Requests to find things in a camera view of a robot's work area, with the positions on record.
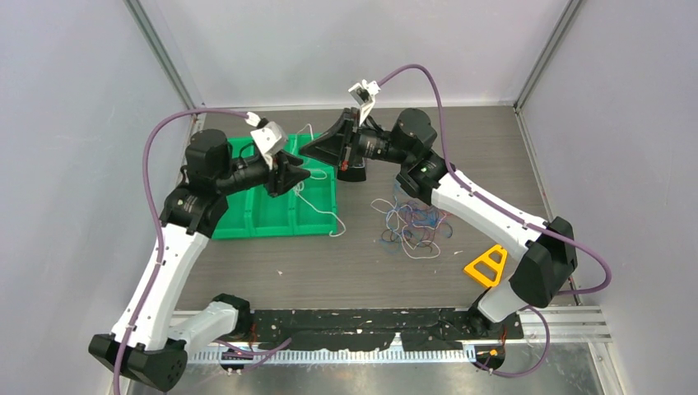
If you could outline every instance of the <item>gray work surface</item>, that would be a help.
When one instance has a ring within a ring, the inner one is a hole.
[[[390,129],[400,109],[375,109],[374,118]],[[425,109],[438,131],[435,109]],[[276,111],[260,114],[288,134],[306,123],[316,133],[327,130],[341,109]],[[508,107],[445,109],[450,159],[475,183],[514,206],[545,216],[542,199],[519,132]],[[239,118],[209,114],[205,128],[230,137],[248,136]],[[441,153],[440,140],[434,146]],[[347,232],[260,239],[212,240],[189,274],[177,309],[203,309],[222,292],[249,300],[254,309],[402,308],[469,306],[483,291],[463,267],[495,243],[458,218],[451,217],[453,237],[438,236],[442,253],[413,260],[390,253],[380,241],[385,215],[372,200],[391,200],[398,165],[370,161],[364,183],[337,182],[337,214]],[[509,260],[504,276],[515,269]],[[557,304],[571,304],[566,297]]]
[[[526,370],[541,354],[541,344],[507,344],[501,370]],[[518,379],[490,376],[469,363],[270,365],[240,376],[228,376],[220,366],[191,365],[168,394],[603,394],[591,358],[586,343],[552,344],[540,369]],[[128,393],[160,394],[140,383]]]

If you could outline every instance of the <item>black tape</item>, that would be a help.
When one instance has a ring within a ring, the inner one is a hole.
[[[460,341],[481,339],[466,329],[465,314],[452,308],[256,310],[254,333],[259,347],[267,350],[289,337],[289,350],[384,350],[395,333],[405,351],[460,350]],[[518,315],[509,316],[502,327],[507,338],[524,338]],[[498,341],[500,335],[488,339]]]

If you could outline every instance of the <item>cable clip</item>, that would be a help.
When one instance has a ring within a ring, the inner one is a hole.
[[[367,82],[361,80],[349,88],[349,94],[359,104],[359,126],[369,116],[370,111],[375,105],[375,96],[380,92],[380,86],[376,81]]]
[[[473,188],[472,185],[471,185],[471,186],[470,186],[470,189],[468,190],[468,196],[471,197],[471,198],[474,198],[474,197],[475,197],[475,193],[477,193],[477,190],[475,190],[475,188]]]
[[[249,126],[253,126],[253,127],[256,128],[257,125],[259,125],[259,121],[261,121],[261,120],[262,120],[262,119],[259,117],[259,115],[256,115],[255,113],[253,113],[252,111],[250,111],[250,112],[247,113],[247,119],[245,120],[245,122],[246,122]]]

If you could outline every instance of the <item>yellow triangular object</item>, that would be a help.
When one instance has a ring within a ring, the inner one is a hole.
[[[466,267],[463,268],[463,272],[472,277],[473,280],[480,283],[481,286],[484,286],[485,288],[492,288],[500,283],[501,275],[504,272],[504,264],[506,263],[506,254],[506,250],[502,248],[501,245],[497,244],[491,249],[488,249],[483,255],[480,255],[474,261],[470,262]],[[492,259],[491,255],[499,255],[500,261],[495,261]],[[495,273],[495,279],[492,280],[490,277],[479,272],[475,268],[478,263],[482,263],[483,265],[492,269],[492,271]]]

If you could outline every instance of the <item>white wall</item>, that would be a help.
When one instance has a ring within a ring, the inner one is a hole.
[[[142,147],[183,108],[121,1],[0,2],[0,392],[105,393],[87,345],[146,265]],[[156,201],[187,130],[156,139]]]
[[[511,104],[567,0],[144,3],[207,106],[267,107],[350,105],[354,82],[405,63],[427,66],[447,105]],[[380,105],[433,105],[414,74]]]
[[[610,262],[631,393],[695,393],[698,2],[586,2],[523,113],[552,210]],[[593,286],[598,265],[579,260]]]

